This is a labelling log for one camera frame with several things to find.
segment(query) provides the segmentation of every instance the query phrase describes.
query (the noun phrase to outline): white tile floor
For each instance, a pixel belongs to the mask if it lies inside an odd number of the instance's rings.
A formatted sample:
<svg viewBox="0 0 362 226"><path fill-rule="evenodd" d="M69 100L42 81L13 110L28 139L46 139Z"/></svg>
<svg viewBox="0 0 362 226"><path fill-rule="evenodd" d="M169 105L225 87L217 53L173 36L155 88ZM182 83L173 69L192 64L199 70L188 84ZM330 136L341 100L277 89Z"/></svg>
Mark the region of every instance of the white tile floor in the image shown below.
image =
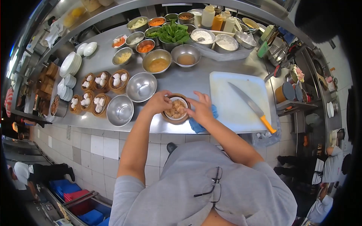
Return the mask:
<svg viewBox="0 0 362 226"><path fill-rule="evenodd" d="M281 117L280 121L281 141L267 148L256 149L271 167L278 164L278 155L295 155L296 144L290 134L293 127L291 116ZM80 127L71 127L71 130L71 139L68 140L65 125L47 124L45 128L36 126L33 137L38 146L56 163L67 163L73 167L76 183L81 188L96 190L113 200L118 160L128 132ZM211 142L222 149L210 135L150 134L145 166L146 186L160 178L168 157L167 143L180 145L193 141Z"/></svg>

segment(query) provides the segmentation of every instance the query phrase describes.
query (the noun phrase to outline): drain grate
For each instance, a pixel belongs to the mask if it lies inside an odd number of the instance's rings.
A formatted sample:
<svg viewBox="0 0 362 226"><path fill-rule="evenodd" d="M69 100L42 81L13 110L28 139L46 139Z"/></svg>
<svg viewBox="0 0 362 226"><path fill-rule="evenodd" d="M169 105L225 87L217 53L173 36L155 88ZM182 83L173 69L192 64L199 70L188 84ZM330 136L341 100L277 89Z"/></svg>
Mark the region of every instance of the drain grate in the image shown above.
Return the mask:
<svg viewBox="0 0 362 226"><path fill-rule="evenodd" d="M71 131L72 127L70 125L67 125L67 139L71 140Z"/></svg>

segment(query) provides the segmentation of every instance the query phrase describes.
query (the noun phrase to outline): black shoe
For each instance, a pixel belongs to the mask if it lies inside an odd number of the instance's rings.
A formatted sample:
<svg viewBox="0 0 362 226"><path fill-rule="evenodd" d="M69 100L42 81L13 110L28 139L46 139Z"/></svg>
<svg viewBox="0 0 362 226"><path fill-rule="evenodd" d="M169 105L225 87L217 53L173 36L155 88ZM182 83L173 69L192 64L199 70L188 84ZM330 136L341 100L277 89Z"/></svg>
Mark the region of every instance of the black shoe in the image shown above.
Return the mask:
<svg viewBox="0 0 362 226"><path fill-rule="evenodd" d="M283 166L283 165L285 164L285 162L283 162L283 161L281 160L281 158L282 158L281 156L278 156L278 157L277 157L277 160L278 160L278 161L280 162L280 164Z"/></svg>
<svg viewBox="0 0 362 226"><path fill-rule="evenodd" d="M174 144L174 143L172 143L172 142L168 143L168 144L167 144L167 147L166 147L168 153L170 153L170 154L171 154L176 148L177 148L177 145Z"/></svg>
<svg viewBox="0 0 362 226"><path fill-rule="evenodd" d="M274 172L278 175L278 176L280 176L280 175L282 175L282 169L281 169L282 167L274 167Z"/></svg>
<svg viewBox="0 0 362 226"><path fill-rule="evenodd" d="M74 182L74 181L75 181L75 177L74 177L73 168L72 168L72 167L69 167L68 170L69 170L69 176L70 176L70 178L72 179L72 181Z"/></svg>

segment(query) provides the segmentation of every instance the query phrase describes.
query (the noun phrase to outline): orange knife handle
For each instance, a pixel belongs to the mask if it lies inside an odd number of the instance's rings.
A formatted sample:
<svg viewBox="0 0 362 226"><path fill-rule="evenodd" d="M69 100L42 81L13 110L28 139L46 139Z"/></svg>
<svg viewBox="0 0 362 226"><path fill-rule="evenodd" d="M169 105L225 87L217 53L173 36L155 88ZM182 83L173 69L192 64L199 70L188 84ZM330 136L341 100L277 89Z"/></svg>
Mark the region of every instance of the orange knife handle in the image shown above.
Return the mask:
<svg viewBox="0 0 362 226"><path fill-rule="evenodd" d="M265 127L269 130L270 133L275 133L277 130L273 129L272 126L269 124L269 122L267 121L267 119L265 118L265 115L260 117L260 120L263 122L263 124L265 125Z"/></svg>

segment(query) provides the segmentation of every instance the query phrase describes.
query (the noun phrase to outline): white cutting board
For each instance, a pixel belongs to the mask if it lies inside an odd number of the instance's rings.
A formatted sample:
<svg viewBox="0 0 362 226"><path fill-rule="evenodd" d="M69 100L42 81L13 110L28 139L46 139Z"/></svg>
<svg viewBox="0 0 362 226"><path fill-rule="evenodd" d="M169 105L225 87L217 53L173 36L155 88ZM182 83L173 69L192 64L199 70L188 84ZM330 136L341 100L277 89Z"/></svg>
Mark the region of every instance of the white cutting board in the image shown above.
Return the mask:
<svg viewBox="0 0 362 226"><path fill-rule="evenodd" d="M211 101L218 110L217 119L236 133L267 130L255 112L228 82L244 91L263 110L271 124L268 95L263 79L246 74L214 71L210 73L210 91Z"/></svg>

